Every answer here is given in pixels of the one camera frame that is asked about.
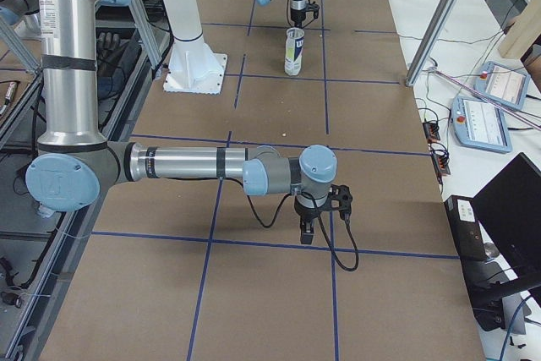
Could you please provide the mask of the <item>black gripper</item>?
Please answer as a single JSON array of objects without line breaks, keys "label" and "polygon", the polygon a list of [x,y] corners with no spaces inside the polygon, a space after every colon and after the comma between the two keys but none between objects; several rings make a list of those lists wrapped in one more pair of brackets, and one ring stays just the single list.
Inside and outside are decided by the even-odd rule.
[{"label": "black gripper", "polygon": [[328,198],[313,201],[309,197],[297,195],[294,201],[294,210],[300,219],[300,243],[311,245],[314,239],[314,219],[323,212],[332,211],[331,201]]},{"label": "black gripper", "polygon": [[[312,19],[306,23],[307,15],[312,14]],[[311,0],[289,0],[289,15],[294,27],[305,27],[319,18],[320,6]]]}]

